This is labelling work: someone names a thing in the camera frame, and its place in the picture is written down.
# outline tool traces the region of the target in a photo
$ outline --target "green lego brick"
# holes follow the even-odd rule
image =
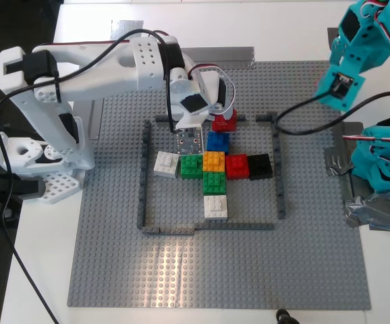
[[[202,179],[202,155],[182,155],[182,179]]]
[[[204,195],[219,195],[227,193],[225,172],[204,172],[202,180]]]

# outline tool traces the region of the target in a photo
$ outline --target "yellow lego brick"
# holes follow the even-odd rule
[[[204,172],[225,172],[225,152],[204,152],[202,170]]]

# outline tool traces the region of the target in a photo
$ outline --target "black cable tie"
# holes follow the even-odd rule
[[[54,71],[53,76],[54,76],[54,85],[55,85],[55,96],[57,97],[57,102],[61,103],[59,72]]]

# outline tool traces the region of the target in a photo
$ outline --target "table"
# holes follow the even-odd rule
[[[321,60],[329,57],[327,27],[338,25],[350,4],[341,1],[62,5],[55,41],[105,40],[111,33],[111,20],[144,20],[145,28],[167,31],[177,37],[182,47],[254,46],[257,61]],[[364,76],[368,79],[356,103],[390,90],[390,59]],[[360,120],[369,126],[387,117],[390,117],[390,99],[381,99],[350,120]],[[51,206],[25,202],[16,240],[30,274],[61,324],[276,323],[275,310],[68,308],[67,291],[81,197],[79,192]],[[291,315],[301,323],[390,323],[390,233],[370,232],[367,226],[361,227],[360,233],[372,310],[292,311]],[[15,259],[1,323],[52,323]]]

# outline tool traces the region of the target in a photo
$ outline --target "white lego brick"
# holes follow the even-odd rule
[[[204,218],[208,221],[227,220],[227,197],[221,196],[204,196]]]
[[[155,168],[153,173],[155,176],[176,178],[177,166],[179,164],[179,155],[159,151],[157,153]]]

